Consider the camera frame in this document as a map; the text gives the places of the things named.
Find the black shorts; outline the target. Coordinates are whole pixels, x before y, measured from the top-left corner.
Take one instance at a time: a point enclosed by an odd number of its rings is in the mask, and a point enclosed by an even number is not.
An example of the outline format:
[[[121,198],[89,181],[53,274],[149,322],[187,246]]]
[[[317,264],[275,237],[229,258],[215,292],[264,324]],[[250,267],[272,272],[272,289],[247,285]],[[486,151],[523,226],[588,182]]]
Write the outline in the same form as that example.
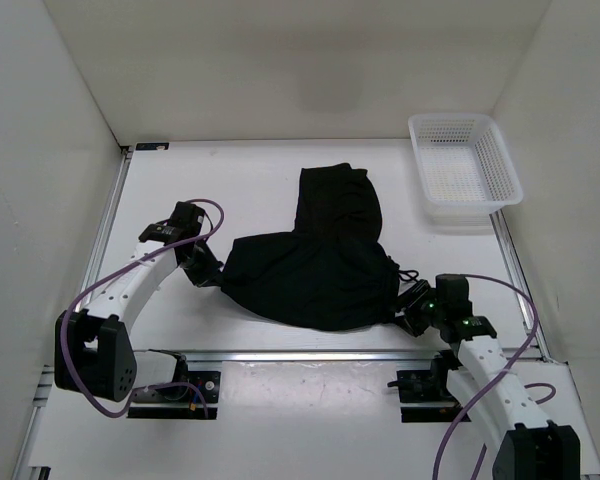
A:
[[[417,280],[379,243],[382,214],[364,169],[302,170],[294,228],[238,238],[222,292],[246,310],[300,328],[343,332],[394,319],[399,286]]]

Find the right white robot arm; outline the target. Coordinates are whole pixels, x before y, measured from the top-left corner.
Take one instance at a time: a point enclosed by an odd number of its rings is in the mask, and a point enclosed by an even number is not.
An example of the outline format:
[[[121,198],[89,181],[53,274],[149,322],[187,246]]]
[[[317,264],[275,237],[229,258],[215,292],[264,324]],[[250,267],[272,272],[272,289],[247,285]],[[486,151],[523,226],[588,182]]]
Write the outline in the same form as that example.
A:
[[[468,420],[481,435],[481,453],[494,457],[492,478],[579,478],[581,443],[576,431],[557,424],[514,370],[539,326],[532,325],[523,344],[506,356],[495,327],[473,312],[470,279],[440,274],[433,283],[415,281],[397,298],[397,326],[413,337],[434,328],[448,346],[431,361],[428,371],[402,370],[388,384],[405,403],[452,401],[456,405],[437,449],[432,476],[439,477],[452,434]]]

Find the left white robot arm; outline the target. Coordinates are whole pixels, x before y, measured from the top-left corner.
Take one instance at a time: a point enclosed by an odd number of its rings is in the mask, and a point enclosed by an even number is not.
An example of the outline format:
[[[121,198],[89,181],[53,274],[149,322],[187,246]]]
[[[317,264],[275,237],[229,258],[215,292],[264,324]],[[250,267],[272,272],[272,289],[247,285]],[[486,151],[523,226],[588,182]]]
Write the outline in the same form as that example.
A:
[[[139,390],[157,390],[178,400],[190,388],[182,354],[164,349],[136,351],[131,330],[149,299],[173,273],[191,274],[209,285],[221,264],[206,243],[203,219],[148,225],[129,260],[88,287],[55,325],[54,383],[82,394],[97,408],[104,401],[131,400]]]

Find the white perforated plastic basket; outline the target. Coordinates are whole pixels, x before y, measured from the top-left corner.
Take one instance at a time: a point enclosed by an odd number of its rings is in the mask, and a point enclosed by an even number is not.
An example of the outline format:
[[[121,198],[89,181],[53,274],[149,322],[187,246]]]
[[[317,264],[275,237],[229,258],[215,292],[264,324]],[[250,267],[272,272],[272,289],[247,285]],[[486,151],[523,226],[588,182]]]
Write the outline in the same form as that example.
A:
[[[491,117],[417,114],[408,127],[424,208],[431,217],[486,217],[523,200],[506,142]]]

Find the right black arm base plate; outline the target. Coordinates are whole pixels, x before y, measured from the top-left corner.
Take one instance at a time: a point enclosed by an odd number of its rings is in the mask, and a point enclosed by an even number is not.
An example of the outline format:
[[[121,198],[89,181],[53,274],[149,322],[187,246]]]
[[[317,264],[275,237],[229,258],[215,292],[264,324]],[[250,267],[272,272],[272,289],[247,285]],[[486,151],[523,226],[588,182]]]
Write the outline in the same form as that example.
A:
[[[429,370],[399,370],[387,388],[398,393],[403,424],[451,423],[462,409]]]

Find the aluminium front rail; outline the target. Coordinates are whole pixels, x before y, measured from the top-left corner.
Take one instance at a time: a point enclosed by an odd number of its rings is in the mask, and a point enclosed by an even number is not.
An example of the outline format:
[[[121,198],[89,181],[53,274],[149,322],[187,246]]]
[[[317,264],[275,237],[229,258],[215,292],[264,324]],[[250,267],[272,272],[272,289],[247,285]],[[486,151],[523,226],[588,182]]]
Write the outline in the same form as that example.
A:
[[[190,363],[278,363],[394,361],[424,362],[438,355],[436,350],[181,350]]]

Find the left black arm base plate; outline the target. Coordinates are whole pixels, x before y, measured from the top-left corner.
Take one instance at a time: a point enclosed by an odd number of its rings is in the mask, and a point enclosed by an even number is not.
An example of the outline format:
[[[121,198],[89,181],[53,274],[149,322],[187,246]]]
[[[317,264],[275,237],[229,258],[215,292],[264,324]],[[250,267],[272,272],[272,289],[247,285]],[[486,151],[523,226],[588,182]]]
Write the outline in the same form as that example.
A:
[[[216,420],[221,372],[196,367],[187,357],[168,350],[136,353],[138,373],[133,385],[130,419]]]

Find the black corner bracket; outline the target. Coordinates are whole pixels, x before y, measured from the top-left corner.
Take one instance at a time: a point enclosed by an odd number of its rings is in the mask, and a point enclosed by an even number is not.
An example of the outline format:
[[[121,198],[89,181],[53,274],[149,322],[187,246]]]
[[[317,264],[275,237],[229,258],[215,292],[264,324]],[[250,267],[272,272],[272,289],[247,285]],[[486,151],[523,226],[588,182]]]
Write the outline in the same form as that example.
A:
[[[136,151],[165,151],[170,146],[169,142],[139,142],[135,145]]]

